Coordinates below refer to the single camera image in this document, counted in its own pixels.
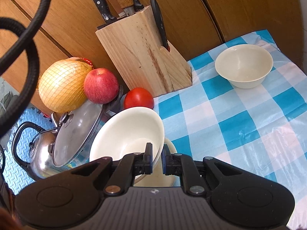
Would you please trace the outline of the cream bowl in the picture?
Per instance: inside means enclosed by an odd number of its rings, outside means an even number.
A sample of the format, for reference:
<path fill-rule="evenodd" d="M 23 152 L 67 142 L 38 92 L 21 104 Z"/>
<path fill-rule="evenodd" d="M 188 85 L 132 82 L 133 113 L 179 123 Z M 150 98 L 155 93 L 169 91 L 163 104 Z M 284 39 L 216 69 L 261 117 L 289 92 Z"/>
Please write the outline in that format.
<path fill-rule="evenodd" d="M 273 68 L 273 57 L 264 48 L 241 44 L 222 51 L 215 60 L 216 72 L 232 85 L 250 89 L 260 85 Z"/>
<path fill-rule="evenodd" d="M 153 173 L 137 176 L 135 185 L 154 187 L 162 176 L 159 171 L 162 168 L 164 126 L 160 116 L 150 108 L 128 108 L 107 121 L 95 136 L 89 160 L 109 156 L 117 161 L 126 154 L 143 153 L 147 143 L 153 145 Z"/>
<path fill-rule="evenodd" d="M 135 187 L 172 187 L 177 180 L 177 176 L 163 174 L 162 160 L 159 157 L 153 173 L 144 176 L 140 181 L 134 184 Z"/>

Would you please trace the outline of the steel pan with glass lid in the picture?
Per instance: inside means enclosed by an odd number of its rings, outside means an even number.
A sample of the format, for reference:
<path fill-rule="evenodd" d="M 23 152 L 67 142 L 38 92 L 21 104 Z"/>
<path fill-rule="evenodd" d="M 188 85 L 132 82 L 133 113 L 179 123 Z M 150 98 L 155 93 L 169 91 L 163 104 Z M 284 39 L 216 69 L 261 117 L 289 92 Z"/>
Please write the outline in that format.
<path fill-rule="evenodd" d="M 89 153 L 98 131 L 121 108 L 123 86 L 115 99 L 107 104 L 90 100 L 78 109 L 62 115 L 52 157 L 57 168 L 75 168 L 89 162 Z"/>

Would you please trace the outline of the red tomato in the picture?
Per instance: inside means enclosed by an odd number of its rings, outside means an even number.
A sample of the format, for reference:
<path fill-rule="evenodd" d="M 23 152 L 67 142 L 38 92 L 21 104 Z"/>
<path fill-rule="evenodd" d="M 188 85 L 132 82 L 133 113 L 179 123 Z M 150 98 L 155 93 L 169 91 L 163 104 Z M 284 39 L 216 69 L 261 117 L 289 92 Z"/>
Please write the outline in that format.
<path fill-rule="evenodd" d="M 153 96 L 148 90 L 137 87 L 126 94 L 123 105 L 125 109 L 139 106 L 153 109 L 153 99 Z"/>

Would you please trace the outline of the red apple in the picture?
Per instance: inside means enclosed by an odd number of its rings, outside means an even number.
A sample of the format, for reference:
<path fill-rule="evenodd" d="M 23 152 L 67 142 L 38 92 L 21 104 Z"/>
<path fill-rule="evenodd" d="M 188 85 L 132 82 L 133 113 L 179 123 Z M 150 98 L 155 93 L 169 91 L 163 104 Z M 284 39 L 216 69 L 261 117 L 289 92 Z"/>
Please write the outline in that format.
<path fill-rule="evenodd" d="M 84 80 L 84 92 L 93 103 L 107 104 L 118 95 L 119 82 L 108 69 L 93 69 Z"/>

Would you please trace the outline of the steel kettle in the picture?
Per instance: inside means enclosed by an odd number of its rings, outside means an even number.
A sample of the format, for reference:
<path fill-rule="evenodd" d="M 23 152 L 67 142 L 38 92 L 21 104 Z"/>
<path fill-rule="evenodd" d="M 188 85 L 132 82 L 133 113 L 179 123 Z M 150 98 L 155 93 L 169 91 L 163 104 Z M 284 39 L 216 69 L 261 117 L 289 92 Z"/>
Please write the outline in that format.
<path fill-rule="evenodd" d="M 29 143 L 30 161 L 23 161 L 17 155 L 17 145 L 24 130 L 32 128 L 37 134 Z M 58 129 L 45 130 L 32 122 L 23 122 L 17 129 L 12 141 L 12 156 L 15 162 L 28 174 L 30 178 L 37 181 L 62 172 L 53 162 L 53 147 Z"/>

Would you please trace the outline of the blue checked tablecloth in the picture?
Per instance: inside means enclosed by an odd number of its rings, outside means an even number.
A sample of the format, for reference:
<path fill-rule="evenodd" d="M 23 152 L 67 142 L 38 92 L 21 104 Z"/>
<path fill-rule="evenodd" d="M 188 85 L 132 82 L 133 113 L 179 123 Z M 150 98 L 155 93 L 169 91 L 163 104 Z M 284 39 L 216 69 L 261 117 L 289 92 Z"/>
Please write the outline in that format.
<path fill-rule="evenodd" d="M 273 58 L 252 89 L 234 87 L 214 64 L 229 47 L 252 44 Z M 269 31 L 248 33 L 190 61 L 192 86 L 154 99 L 166 137 L 195 160 L 212 156 L 275 181 L 292 192 L 290 229 L 306 227 L 306 75 Z"/>

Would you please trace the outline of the yellow pomelo in net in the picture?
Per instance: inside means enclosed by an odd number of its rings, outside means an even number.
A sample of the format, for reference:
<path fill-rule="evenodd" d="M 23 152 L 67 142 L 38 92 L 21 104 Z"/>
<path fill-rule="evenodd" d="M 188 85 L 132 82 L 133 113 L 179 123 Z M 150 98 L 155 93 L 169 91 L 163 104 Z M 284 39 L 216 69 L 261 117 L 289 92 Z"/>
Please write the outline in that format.
<path fill-rule="evenodd" d="M 54 62 L 40 77 L 37 90 L 44 105 L 56 113 L 79 108 L 87 97 L 84 81 L 94 69 L 91 61 L 72 57 Z"/>

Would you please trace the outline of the wooden knife block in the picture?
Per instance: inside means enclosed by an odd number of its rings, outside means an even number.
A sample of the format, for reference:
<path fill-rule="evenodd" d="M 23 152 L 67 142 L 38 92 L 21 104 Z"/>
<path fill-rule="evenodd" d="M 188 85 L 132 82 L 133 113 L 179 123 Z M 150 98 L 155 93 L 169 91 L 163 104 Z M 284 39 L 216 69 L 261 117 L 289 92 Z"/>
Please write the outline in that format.
<path fill-rule="evenodd" d="M 129 89 L 142 87 L 153 97 L 192 85 L 191 66 L 170 45 L 162 45 L 150 6 L 96 31 Z"/>

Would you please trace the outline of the black scissors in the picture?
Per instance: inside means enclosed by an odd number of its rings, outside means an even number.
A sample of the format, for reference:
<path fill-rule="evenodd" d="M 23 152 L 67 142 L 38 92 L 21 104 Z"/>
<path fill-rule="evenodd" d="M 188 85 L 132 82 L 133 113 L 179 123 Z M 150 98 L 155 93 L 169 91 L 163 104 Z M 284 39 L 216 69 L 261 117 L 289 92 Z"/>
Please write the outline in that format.
<path fill-rule="evenodd" d="M 162 13 L 161 13 L 159 4 L 157 0 L 150 0 L 150 5 L 153 11 L 154 20 L 156 22 L 158 31 L 161 36 L 162 46 L 168 51 L 170 51 L 170 46 L 168 43 L 167 34 L 165 31 L 165 26 L 164 26 L 163 17 L 162 17 Z"/>

